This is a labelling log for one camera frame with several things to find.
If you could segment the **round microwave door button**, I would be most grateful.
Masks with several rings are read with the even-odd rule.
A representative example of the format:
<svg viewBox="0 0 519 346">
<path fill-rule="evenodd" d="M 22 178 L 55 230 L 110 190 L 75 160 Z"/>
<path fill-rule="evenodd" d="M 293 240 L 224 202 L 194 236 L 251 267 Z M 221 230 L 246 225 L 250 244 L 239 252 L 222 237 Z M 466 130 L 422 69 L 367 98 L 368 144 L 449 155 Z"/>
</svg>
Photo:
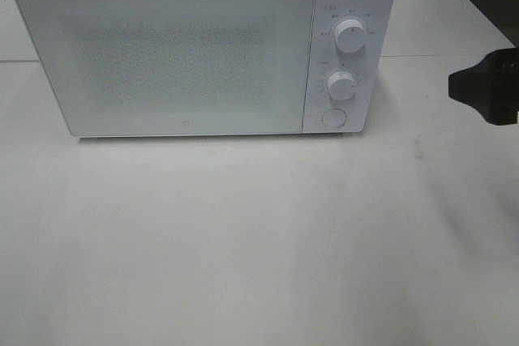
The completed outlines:
<svg viewBox="0 0 519 346">
<path fill-rule="evenodd" d="M 322 116 L 322 123 L 333 129 L 341 129 L 346 122 L 347 115 L 342 109 L 329 109 Z"/>
</svg>

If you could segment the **white microwave knob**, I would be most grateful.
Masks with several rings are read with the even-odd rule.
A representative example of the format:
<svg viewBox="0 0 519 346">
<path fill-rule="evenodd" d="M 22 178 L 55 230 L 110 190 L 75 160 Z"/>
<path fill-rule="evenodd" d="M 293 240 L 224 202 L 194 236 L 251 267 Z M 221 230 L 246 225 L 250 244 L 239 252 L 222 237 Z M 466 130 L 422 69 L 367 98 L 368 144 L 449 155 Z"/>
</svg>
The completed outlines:
<svg viewBox="0 0 519 346">
<path fill-rule="evenodd" d="M 367 24 L 360 17 L 349 15 L 337 22 L 332 35 L 340 52 L 356 53 L 366 44 Z"/>
<path fill-rule="evenodd" d="M 332 100 L 349 100 L 355 95 L 356 88 L 356 78 L 345 70 L 333 73 L 327 81 L 328 95 Z"/>
</svg>

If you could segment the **white microwave door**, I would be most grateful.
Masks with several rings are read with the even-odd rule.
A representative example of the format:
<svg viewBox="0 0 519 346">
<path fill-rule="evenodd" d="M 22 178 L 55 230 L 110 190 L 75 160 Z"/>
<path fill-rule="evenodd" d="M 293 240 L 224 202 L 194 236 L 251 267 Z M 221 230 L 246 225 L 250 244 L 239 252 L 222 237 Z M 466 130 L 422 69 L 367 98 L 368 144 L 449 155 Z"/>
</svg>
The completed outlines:
<svg viewBox="0 0 519 346">
<path fill-rule="evenodd" d="M 79 137 L 297 133 L 313 0 L 16 0 Z"/>
</svg>

